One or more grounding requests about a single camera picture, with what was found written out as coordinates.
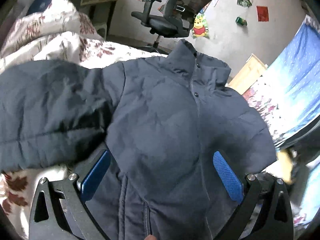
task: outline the wooden cabinet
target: wooden cabinet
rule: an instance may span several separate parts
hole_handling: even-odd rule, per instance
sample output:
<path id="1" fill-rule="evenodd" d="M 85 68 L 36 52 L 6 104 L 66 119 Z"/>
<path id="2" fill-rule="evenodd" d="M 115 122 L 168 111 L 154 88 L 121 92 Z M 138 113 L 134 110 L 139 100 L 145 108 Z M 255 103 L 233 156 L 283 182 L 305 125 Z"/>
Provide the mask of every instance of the wooden cabinet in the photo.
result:
<path id="1" fill-rule="evenodd" d="M 246 92 L 268 68 L 257 56 L 251 54 L 243 68 L 231 80 L 229 87 L 233 88 L 240 95 Z"/>

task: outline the silver bolt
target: silver bolt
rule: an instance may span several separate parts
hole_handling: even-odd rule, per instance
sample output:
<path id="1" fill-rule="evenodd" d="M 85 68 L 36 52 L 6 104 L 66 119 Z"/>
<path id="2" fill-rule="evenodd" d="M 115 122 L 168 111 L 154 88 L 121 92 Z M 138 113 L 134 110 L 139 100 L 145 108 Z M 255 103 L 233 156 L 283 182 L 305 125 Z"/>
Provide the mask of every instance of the silver bolt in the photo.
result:
<path id="1" fill-rule="evenodd" d="M 45 177 L 43 177 L 43 178 L 40 179 L 40 183 L 41 183 L 41 184 L 44 184 L 46 181 L 47 181 L 47 178 L 45 178 Z"/>
<path id="2" fill-rule="evenodd" d="M 283 184 L 283 180 L 282 180 L 282 179 L 277 179 L 277 182 L 278 182 L 279 184 Z"/>
<path id="3" fill-rule="evenodd" d="M 256 179 L 256 176 L 254 176 L 253 174 L 248 174 L 247 178 L 248 180 L 254 181 Z"/>
<path id="4" fill-rule="evenodd" d="M 75 174 L 75 173 L 71 173 L 71 174 L 69 175 L 69 179 L 70 179 L 70 180 L 74 180 L 76 177 L 77 177 L 77 174 Z"/>

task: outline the white stool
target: white stool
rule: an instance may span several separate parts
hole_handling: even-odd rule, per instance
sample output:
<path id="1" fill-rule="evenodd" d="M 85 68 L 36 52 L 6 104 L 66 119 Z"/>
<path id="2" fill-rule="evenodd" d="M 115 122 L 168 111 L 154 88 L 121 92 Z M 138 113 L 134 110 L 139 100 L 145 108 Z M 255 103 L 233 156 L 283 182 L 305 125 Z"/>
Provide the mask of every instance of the white stool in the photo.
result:
<path id="1" fill-rule="evenodd" d="M 104 40 L 107 39 L 107 23 L 94 23 L 93 24 L 94 28 L 96 29 L 96 31 L 104 29 L 104 35 L 102 36 Z"/>

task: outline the jacket's right sleeve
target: jacket's right sleeve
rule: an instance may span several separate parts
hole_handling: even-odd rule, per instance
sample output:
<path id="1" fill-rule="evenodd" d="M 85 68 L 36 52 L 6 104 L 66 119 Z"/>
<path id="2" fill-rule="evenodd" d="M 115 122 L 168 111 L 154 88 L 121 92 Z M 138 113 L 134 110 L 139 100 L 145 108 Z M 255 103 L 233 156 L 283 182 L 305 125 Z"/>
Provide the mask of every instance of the jacket's right sleeve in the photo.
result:
<path id="1" fill-rule="evenodd" d="M 123 93 L 124 66 L 86 69 L 32 61 L 0 75 L 0 170 L 76 163 L 104 141 Z"/>

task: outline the red paper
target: red paper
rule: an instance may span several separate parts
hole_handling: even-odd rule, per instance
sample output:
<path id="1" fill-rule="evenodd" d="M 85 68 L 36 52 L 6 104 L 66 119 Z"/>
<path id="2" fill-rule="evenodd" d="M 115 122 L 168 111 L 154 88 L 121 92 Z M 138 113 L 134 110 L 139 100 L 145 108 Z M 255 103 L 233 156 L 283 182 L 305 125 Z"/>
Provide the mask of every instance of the red paper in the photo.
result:
<path id="1" fill-rule="evenodd" d="M 268 22 L 269 12 L 267 6 L 257 6 L 258 22 Z"/>

